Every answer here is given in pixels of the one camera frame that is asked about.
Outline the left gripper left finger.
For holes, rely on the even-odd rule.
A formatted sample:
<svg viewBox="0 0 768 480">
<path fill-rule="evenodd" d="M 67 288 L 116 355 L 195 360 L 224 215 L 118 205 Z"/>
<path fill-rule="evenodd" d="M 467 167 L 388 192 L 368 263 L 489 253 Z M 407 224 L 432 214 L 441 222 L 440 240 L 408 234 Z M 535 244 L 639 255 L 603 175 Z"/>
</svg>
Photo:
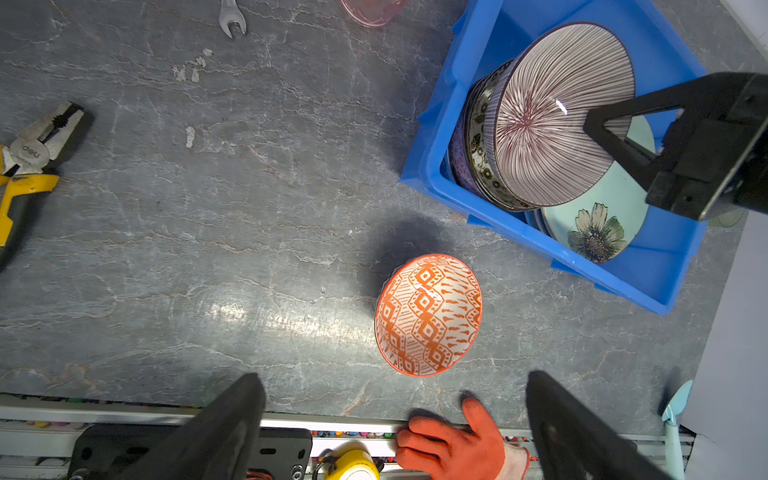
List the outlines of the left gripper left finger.
<svg viewBox="0 0 768 480">
<path fill-rule="evenodd" d="M 241 376 L 121 479 L 244 479 L 266 393 L 255 373 Z"/>
</svg>

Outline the blue patterned bowl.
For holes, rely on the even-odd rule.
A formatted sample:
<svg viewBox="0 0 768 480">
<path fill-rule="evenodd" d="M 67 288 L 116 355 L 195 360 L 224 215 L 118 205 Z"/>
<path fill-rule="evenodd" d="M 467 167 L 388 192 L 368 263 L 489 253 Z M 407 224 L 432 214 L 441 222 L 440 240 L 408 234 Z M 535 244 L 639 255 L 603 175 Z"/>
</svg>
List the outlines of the blue patterned bowl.
<svg viewBox="0 0 768 480">
<path fill-rule="evenodd" d="M 465 108 L 463 108 L 449 143 L 449 161 L 457 184 L 475 196 L 481 197 L 482 193 L 472 174 L 467 157 L 465 125 L 466 116 Z"/>
</svg>

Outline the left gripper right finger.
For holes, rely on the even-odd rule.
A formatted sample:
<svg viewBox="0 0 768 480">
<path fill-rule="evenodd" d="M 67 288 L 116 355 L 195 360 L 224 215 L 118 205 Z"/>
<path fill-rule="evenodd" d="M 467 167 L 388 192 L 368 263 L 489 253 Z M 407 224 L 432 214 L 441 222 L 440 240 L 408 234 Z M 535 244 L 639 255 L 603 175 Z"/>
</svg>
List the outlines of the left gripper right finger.
<svg viewBox="0 0 768 480">
<path fill-rule="evenodd" d="M 546 480 L 669 477 L 544 371 L 528 375 L 526 408 Z"/>
</svg>

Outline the mint green flower plate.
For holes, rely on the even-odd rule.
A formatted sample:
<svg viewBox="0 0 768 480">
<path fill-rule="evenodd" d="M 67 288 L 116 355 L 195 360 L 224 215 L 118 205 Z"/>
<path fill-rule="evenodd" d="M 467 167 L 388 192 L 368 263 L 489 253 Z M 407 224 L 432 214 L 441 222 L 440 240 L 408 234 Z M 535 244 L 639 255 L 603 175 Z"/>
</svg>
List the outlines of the mint green flower plate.
<svg viewBox="0 0 768 480">
<path fill-rule="evenodd" d="M 537 230 L 587 260 L 602 264 L 620 253 L 642 228 L 646 191 L 617 162 L 578 198 L 525 213 Z"/>
</svg>

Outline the purple striped bowl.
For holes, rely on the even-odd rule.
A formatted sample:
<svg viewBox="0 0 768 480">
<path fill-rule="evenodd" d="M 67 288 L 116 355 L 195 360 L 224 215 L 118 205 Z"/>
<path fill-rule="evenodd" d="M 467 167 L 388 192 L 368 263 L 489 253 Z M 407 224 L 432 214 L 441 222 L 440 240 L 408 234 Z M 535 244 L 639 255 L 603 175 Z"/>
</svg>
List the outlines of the purple striped bowl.
<svg viewBox="0 0 768 480">
<path fill-rule="evenodd" d="M 588 112 L 635 93 L 629 53 L 611 30 L 590 22 L 551 30 L 505 68 L 491 95 L 483 133 L 494 175 L 525 204 L 574 200 L 613 162 L 584 130 Z"/>
</svg>

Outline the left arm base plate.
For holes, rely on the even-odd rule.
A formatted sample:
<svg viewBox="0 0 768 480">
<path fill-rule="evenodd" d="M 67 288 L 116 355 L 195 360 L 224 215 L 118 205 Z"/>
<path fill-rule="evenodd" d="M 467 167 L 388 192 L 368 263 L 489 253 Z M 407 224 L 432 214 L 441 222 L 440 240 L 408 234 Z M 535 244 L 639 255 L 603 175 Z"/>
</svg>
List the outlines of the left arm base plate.
<svg viewBox="0 0 768 480">
<path fill-rule="evenodd" d="M 72 453 L 69 479 L 115 479 L 178 428 L 100 424 L 87 428 Z M 302 479 L 312 450 L 306 429 L 263 428 L 253 444 L 249 479 Z"/>
</svg>

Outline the pink transparent cup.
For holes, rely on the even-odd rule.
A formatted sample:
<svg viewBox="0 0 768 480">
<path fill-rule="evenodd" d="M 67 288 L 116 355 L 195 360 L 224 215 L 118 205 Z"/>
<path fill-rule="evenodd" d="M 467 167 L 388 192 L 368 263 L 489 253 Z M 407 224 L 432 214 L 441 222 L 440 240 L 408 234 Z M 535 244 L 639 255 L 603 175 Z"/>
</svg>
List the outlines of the pink transparent cup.
<svg viewBox="0 0 768 480">
<path fill-rule="evenodd" d="M 377 28 L 388 24 L 408 3 L 408 0 L 342 0 L 349 16 L 359 24 Z"/>
</svg>

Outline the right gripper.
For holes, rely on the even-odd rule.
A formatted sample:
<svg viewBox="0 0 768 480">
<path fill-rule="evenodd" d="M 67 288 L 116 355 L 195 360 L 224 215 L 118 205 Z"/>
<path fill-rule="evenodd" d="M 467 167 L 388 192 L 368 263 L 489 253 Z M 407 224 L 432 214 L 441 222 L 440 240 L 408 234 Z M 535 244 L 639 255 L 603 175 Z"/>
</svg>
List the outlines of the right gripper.
<svg viewBox="0 0 768 480">
<path fill-rule="evenodd" d="M 652 153 L 618 137 L 610 120 L 679 111 Z M 647 191 L 646 202 L 704 221 L 734 208 L 767 212 L 767 76 L 720 72 L 601 106 L 585 133 Z"/>
</svg>

